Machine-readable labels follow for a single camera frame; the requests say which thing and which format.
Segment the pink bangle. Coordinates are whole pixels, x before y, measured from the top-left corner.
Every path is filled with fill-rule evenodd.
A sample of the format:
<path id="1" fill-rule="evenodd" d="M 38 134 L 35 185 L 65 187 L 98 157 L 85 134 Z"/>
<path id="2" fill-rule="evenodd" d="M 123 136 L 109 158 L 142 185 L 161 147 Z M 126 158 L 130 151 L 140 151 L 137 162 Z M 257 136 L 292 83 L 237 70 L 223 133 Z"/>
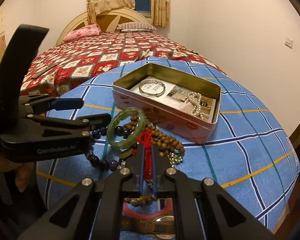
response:
<path id="1" fill-rule="evenodd" d="M 160 202 L 140 207 L 132 207 L 130 204 L 125 203 L 122 210 L 124 216 L 141 220 L 152 220 L 172 212 L 173 204 L 171 200 L 164 201 L 163 207 L 160 206 Z"/>

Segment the brown leather strap watch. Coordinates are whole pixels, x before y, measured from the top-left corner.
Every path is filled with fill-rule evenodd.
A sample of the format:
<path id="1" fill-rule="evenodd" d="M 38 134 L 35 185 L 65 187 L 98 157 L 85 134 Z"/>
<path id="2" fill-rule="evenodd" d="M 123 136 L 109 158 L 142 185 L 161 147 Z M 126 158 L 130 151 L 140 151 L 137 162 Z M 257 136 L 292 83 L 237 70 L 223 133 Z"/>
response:
<path id="1" fill-rule="evenodd" d="M 149 235 L 155 239 L 174 239 L 174 216 L 163 215 L 151 220 L 122 216 L 121 230 Z"/>

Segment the red knot tassel charm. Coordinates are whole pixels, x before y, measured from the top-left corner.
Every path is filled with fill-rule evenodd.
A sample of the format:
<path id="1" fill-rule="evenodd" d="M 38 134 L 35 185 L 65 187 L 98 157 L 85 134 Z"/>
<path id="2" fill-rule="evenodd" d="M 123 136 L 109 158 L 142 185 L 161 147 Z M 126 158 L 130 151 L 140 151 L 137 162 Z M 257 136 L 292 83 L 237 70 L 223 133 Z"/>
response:
<path id="1" fill-rule="evenodd" d="M 146 130 L 138 137 L 138 143 L 143 146 L 143 179 L 146 181 L 153 180 L 152 168 L 152 131 Z"/>

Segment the green jade bangle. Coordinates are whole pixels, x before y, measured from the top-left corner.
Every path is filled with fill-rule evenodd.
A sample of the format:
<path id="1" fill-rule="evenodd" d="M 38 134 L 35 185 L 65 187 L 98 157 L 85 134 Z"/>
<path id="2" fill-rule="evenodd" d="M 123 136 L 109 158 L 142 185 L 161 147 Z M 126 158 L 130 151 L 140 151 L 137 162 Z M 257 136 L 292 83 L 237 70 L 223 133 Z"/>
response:
<path id="1" fill-rule="evenodd" d="M 125 120 L 130 116 L 137 116 L 139 118 L 139 122 L 136 125 L 135 130 L 128 136 L 127 139 L 123 139 L 121 141 L 115 141 L 115 128 L 118 126 L 120 121 Z M 137 143 L 139 135 L 145 130 L 146 126 L 146 117 L 143 111 L 136 107 L 128 107 L 124 110 L 121 110 L 116 116 L 114 116 L 108 125 L 107 130 L 107 140 L 108 143 L 117 149 L 126 149 L 133 146 Z"/>

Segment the silver wire bangle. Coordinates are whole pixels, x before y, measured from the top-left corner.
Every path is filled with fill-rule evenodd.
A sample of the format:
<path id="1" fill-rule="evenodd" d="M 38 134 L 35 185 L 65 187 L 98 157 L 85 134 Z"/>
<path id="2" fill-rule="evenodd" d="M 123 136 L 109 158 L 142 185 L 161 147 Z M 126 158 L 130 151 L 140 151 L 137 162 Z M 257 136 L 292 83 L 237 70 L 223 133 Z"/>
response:
<path id="1" fill-rule="evenodd" d="M 138 84 L 140 94 L 158 98 L 166 91 L 165 84 L 157 79 L 144 79 Z"/>

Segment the dark remote on bed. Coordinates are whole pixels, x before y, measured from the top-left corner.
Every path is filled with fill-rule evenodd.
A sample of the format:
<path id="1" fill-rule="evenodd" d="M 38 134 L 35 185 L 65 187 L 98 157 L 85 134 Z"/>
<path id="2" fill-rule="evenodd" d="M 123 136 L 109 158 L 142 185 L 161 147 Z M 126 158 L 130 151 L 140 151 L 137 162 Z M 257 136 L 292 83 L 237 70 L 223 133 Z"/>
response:
<path id="1" fill-rule="evenodd" d="M 49 70 L 55 68 L 55 66 L 57 66 L 57 64 L 51 64 L 47 67 L 45 67 L 44 69 L 40 70 L 39 72 L 37 72 L 36 74 L 34 74 L 31 79 L 35 80 L 38 77 L 42 76 L 43 74 L 45 74 L 46 72 L 48 72 Z"/>

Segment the red patterned bedspread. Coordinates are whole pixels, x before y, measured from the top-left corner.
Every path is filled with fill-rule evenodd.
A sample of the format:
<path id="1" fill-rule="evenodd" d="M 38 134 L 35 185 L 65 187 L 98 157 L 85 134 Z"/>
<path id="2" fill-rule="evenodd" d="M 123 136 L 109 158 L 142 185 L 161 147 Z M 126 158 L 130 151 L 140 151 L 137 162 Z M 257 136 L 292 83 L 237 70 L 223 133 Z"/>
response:
<path id="1" fill-rule="evenodd" d="M 150 32 L 109 32 L 79 38 L 50 48 L 38 55 L 23 79 L 21 95 L 60 96 L 92 77 L 149 56 L 191 63 L 214 63 L 201 55 L 179 50 L 177 42 Z M 31 77 L 45 67 L 57 64 L 42 76 Z"/>

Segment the pink metal tin box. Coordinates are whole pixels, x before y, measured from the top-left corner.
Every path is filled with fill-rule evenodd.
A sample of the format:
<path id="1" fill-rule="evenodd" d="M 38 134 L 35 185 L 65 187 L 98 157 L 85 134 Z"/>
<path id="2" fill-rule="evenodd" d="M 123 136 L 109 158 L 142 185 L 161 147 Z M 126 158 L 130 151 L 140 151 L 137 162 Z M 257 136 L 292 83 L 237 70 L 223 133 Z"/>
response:
<path id="1" fill-rule="evenodd" d="M 150 122 L 197 144 L 213 133 L 221 87 L 207 79 L 148 63 L 112 84 L 115 105 L 136 107 Z"/>

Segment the blue plaid table cloth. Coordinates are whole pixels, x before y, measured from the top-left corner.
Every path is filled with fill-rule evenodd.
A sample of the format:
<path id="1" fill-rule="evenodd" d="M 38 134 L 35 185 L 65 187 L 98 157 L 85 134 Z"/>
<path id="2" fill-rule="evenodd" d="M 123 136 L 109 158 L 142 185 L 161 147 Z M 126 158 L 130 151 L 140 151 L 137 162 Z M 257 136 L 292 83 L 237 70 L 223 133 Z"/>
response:
<path id="1" fill-rule="evenodd" d="M 276 231 L 300 173 L 299 160 L 289 137 L 266 106 L 213 67 L 150 57 L 85 81 L 65 95 L 82 98 L 81 109 L 50 111 L 48 116 L 62 119 L 98 113 L 115 116 L 119 108 L 113 102 L 113 82 L 148 63 L 172 67 L 221 87 L 221 112 L 214 132 L 204 145 L 180 138 L 185 155 L 177 168 L 193 179 L 217 180 L 268 230 Z"/>

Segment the pink pillow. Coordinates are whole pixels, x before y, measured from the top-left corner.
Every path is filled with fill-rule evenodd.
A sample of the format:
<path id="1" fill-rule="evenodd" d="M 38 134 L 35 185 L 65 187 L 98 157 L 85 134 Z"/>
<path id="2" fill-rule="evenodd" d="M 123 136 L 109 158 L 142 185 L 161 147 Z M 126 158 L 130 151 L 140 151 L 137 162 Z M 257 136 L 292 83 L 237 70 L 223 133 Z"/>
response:
<path id="1" fill-rule="evenodd" d="M 90 24 L 67 33 L 63 38 L 63 42 L 70 42 L 83 37 L 98 36 L 100 33 L 101 28 L 98 24 Z"/>

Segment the cream wooden headboard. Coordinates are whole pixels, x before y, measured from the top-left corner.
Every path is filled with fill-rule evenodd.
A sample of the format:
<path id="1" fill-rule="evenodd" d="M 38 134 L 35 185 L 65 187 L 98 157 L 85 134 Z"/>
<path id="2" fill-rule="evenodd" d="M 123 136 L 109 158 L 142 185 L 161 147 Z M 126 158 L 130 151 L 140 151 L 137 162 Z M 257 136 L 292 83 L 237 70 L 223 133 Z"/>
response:
<path id="1" fill-rule="evenodd" d="M 120 8 L 114 9 L 112 11 L 106 11 L 99 14 L 96 18 L 97 24 L 101 27 L 102 32 L 111 32 L 117 29 L 117 26 L 121 23 L 126 22 L 148 22 L 151 23 L 151 18 L 146 18 L 143 14 L 129 9 L 129 8 Z M 63 43 L 63 39 L 67 33 L 77 30 L 81 27 L 88 25 L 88 13 L 84 12 L 74 18 L 62 31 L 59 36 L 56 45 Z"/>

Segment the striped pillow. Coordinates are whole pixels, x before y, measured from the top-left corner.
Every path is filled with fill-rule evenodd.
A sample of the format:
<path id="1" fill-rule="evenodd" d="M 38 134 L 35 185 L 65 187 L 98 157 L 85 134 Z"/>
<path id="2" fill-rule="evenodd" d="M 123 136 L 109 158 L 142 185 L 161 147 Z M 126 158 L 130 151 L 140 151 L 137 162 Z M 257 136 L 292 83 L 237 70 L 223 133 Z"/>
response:
<path id="1" fill-rule="evenodd" d="M 152 32 L 156 33 L 158 30 L 155 26 L 148 22 L 126 22 L 117 26 L 117 30 L 121 32 Z"/>

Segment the beads on bed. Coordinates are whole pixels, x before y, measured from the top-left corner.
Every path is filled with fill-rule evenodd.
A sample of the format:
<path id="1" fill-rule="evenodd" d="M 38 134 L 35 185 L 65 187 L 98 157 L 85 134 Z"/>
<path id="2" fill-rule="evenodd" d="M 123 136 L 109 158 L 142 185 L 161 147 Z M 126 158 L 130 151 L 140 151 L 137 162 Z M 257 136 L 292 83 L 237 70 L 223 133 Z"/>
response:
<path id="1" fill-rule="evenodd" d="M 191 49 L 189 49 L 189 48 L 186 48 L 186 47 L 184 47 L 184 46 L 178 46 L 178 49 L 179 49 L 179 50 L 188 51 L 189 53 L 198 55 L 197 52 L 195 52 L 195 51 L 193 51 L 193 50 L 191 50 Z"/>

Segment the right beige curtain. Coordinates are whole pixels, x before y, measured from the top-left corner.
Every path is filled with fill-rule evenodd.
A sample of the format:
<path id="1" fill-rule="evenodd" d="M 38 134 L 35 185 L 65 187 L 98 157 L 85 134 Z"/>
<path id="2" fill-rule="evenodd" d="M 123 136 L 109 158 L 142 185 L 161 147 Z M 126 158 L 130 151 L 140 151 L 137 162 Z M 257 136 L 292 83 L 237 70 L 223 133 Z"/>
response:
<path id="1" fill-rule="evenodd" d="M 154 26 L 170 26 L 170 0 L 151 0 L 151 18 Z"/>

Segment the white wall switch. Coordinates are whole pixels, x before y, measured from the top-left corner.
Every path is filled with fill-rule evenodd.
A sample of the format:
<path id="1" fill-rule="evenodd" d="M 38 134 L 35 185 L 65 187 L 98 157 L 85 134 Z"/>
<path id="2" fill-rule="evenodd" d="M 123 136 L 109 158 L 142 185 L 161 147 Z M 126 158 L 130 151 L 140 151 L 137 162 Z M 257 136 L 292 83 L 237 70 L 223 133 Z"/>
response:
<path id="1" fill-rule="evenodd" d="M 292 38 L 286 38 L 286 40 L 285 40 L 285 45 L 286 45 L 288 48 L 292 49 L 292 48 L 293 48 L 293 42 L 294 42 L 294 40 L 293 40 Z"/>

